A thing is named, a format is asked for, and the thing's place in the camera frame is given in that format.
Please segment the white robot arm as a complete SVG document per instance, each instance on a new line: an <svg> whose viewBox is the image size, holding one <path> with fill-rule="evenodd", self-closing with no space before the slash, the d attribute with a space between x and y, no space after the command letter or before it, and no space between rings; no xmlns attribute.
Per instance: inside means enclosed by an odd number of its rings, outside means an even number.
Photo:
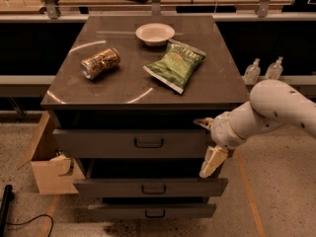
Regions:
<svg viewBox="0 0 316 237"><path fill-rule="evenodd" d="M213 146L206 149L199 176L207 178L228 157L228 152L249 137L291 124L316 137L316 104L278 80L257 83L249 100L216 118L197 118L194 123L210 131Z"/></svg>

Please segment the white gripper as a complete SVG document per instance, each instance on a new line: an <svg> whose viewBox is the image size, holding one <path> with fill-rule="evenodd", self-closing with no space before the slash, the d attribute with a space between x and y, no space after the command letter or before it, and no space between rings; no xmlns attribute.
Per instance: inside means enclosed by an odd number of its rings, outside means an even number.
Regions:
<svg viewBox="0 0 316 237"><path fill-rule="evenodd" d="M201 178L210 177L215 170L228 157L227 149L234 149L246 142L232 128L229 119L229 112L212 118L196 118L194 124L210 130L210 136L217 145L208 146L205 152L204 161L201 165L199 176Z"/></svg>

